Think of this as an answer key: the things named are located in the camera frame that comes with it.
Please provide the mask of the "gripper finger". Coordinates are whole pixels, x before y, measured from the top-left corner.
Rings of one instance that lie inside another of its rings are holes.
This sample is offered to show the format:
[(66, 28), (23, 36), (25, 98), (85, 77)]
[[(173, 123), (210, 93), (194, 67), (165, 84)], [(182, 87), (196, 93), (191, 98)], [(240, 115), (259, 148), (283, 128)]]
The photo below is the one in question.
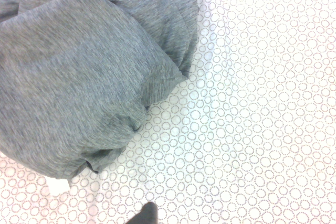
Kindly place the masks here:
[(157, 216), (157, 205), (153, 202), (148, 202), (126, 224), (158, 224)]

